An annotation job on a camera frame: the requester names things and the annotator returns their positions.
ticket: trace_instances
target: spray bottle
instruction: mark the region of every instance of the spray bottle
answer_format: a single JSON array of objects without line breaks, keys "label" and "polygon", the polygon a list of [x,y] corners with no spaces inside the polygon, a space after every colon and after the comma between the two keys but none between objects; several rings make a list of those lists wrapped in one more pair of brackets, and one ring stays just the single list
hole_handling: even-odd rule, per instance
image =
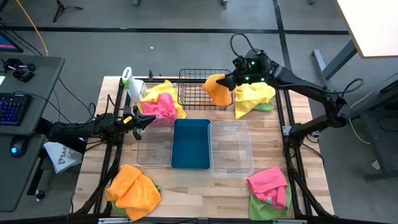
[{"label": "spray bottle", "polygon": [[147,94],[147,87],[142,80],[134,79],[131,67],[124,69],[122,74],[122,81],[125,89],[129,93],[131,102],[136,105]]}]

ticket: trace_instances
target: pink cloth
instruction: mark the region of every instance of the pink cloth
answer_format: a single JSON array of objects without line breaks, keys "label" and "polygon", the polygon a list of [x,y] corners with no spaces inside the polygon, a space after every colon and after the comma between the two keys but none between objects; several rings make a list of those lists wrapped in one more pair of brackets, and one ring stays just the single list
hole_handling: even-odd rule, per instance
[{"label": "pink cloth", "polygon": [[177,111],[173,104],[173,98],[169,93],[161,94],[157,103],[140,102],[142,114],[156,115],[156,119],[151,122],[151,125],[157,127],[173,127],[177,119]]},{"label": "pink cloth", "polygon": [[248,178],[253,194],[264,202],[272,204],[276,209],[286,207],[285,188],[287,181],[279,167],[264,170]]}]

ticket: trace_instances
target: orange cloth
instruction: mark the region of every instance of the orange cloth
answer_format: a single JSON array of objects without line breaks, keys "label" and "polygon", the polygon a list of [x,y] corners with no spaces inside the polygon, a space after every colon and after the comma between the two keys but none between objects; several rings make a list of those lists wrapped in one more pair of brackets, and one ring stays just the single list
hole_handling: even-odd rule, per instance
[{"label": "orange cloth", "polygon": [[225,78],[225,75],[210,75],[201,89],[207,92],[217,106],[229,106],[232,103],[231,93],[228,88],[218,84],[216,81]]},{"label": "orange cloth", "polygon": [[160,202],[160,193],[141,170],[121,165],[110,188],[106,189],[105,199],[115,201],[118,208],[125,208],[129,218],[136,221],[155,209]]}]

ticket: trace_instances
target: keyboard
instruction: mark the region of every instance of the keyboard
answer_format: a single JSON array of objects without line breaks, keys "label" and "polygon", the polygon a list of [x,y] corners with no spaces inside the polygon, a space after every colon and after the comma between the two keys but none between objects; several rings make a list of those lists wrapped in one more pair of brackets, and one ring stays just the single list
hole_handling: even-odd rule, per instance
[{"label": "keyboard", "polygon": [[0,125],[21,125],[32,96],[18,93],[0,93]]}]

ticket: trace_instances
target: transparent container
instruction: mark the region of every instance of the transparent container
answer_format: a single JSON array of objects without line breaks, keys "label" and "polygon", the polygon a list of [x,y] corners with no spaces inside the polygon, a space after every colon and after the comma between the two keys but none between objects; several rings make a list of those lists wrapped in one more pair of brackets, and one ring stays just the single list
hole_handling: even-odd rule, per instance
[{"label": "transparent container", "polygon": [[254,173],[248,124],[220,121],[209,124],[210,171],[215,177],[247,177]]},{"label": "transparent container", "polygon": [[170,165],[174,119],[157,116],[145,130],[140,131],[137,164],[142,167],[164,167]]}]

